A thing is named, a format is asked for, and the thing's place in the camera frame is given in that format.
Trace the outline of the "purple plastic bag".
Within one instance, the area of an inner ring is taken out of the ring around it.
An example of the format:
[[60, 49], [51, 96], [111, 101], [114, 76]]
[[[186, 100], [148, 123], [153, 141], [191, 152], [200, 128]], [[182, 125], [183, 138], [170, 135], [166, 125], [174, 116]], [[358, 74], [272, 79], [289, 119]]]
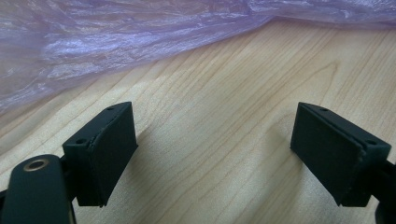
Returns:
[[0, 0], [0, 114], [273, 19], [396, 29], [396, 0]]

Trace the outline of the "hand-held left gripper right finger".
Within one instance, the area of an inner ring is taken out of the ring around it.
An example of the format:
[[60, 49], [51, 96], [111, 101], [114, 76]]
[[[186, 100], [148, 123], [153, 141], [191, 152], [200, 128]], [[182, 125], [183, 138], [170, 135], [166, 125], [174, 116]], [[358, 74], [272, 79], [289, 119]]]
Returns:
[[331, 110], [299, 103], [290, 149], [337, 204], [364, 207], [376, 197], [391, 206], [391, 145]]

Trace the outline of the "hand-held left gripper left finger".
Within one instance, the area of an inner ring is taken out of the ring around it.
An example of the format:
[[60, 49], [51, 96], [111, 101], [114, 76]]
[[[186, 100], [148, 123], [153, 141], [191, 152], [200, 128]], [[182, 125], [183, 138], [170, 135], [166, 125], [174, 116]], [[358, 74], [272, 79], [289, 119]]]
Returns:
[[101, 111], [63, 143], [81, 206], [104, 206], [138, 148], [130, 102]]

